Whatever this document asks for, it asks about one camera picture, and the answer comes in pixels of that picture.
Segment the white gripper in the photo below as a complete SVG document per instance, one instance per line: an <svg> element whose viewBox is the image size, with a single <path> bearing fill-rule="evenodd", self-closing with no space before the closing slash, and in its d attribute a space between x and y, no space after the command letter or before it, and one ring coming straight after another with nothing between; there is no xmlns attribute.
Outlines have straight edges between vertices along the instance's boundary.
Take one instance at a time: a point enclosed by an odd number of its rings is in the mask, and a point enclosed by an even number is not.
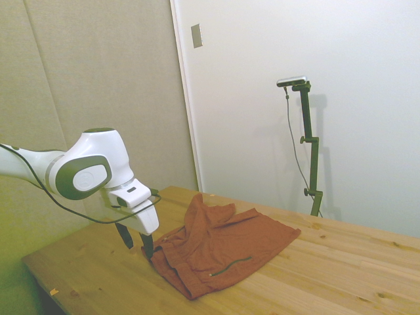
<svg viewBox="0 0 420 315"><path fill-rule="evenodd" d="M113 209L113 219L120 220L115 224L121 239L125 246L131 249L134 246L133 239L129 233L128 227L140 232L143 242L142 252L148 261L154 254L154 241L152 233L159 227L159 220L156 209L152 203L141 203L135 208L121 207Z"/></svg>

